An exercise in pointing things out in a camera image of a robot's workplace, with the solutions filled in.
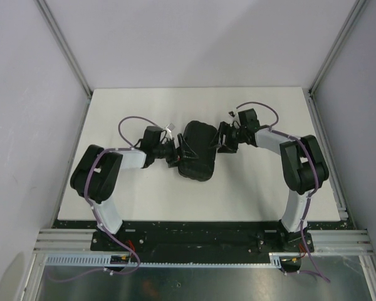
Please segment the black plastic tool case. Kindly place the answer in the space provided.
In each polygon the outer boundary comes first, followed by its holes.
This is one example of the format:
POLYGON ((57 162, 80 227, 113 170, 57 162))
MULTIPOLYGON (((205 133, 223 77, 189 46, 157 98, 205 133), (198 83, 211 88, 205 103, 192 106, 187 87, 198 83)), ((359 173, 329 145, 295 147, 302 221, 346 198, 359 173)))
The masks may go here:
POLYGON ((180 160, 178 172, 181 176, 204 182, 210 180, 214 172, 216 148, 212 141, 217 136, 217 129, 213 125, 190 121, 182 134, 184 142, 197 156, 195 159, 180 160))

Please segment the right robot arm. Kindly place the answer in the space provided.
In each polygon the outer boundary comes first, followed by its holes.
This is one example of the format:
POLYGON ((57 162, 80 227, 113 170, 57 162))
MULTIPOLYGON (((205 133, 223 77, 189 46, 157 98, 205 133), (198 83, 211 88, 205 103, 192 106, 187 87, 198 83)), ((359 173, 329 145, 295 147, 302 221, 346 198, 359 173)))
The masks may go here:
POLYGON ((278 221, 277 246, 292 251, 306 243, 305 231, 312 197, 329 178, 329 170, 315 136, 296 137, 272 125, 261 125, 253 109, 238 112, 238 124, 221 122, 211 146, 218 153, 233 154, 239 144, 266 149, 280 156, 289 189, 286 209, 278 221))

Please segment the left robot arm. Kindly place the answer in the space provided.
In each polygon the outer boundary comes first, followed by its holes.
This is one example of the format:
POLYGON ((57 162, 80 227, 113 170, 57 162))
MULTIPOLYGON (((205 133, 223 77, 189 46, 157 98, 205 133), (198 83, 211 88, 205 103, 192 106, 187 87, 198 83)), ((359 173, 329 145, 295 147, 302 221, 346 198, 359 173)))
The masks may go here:
POLYGON ((167 129, 148 126, 138 144, 130 148, 104 149, 89 145, 70 178, 70 186, 89 204, 98 227, 106 232, 104 243, 114 251, 125 246, 126 236, 119 231, 123 219, 115 206, 113 193, 120 171, 149 167, 156 159, 165 159, 169 167, 199 156, 183 138, 177 135, 179 145, 173 138, 162 137, 167 129))

